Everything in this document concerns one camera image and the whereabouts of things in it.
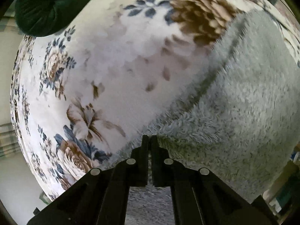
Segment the floral bed cover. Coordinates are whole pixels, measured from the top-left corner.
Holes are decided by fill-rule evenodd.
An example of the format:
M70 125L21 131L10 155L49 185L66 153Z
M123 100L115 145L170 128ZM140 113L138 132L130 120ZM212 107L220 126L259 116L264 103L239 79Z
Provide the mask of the floral bed cover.
M299 68L299 25L279 0L90 0L45 37L24 35L11 120L38 184L55 200L125 147L209 65L239 14L264 11Z

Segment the dark green plush blanket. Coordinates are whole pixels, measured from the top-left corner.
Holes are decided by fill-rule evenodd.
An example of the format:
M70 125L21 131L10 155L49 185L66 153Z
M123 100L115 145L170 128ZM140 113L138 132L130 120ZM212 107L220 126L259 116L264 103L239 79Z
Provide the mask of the dark green plush blanket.
M16 23L26 35L49 36L68 26L89 1L16 0Z

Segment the grey fluffy pants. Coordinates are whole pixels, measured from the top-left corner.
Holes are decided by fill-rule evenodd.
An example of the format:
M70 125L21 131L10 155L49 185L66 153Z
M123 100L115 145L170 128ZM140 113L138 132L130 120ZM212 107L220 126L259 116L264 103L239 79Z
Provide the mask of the grey fluffy pants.
M208 66L120 151L112 168L157 135L171 158L210 169L247 202L268 189L299 142L299 68L264 11L239 14Z

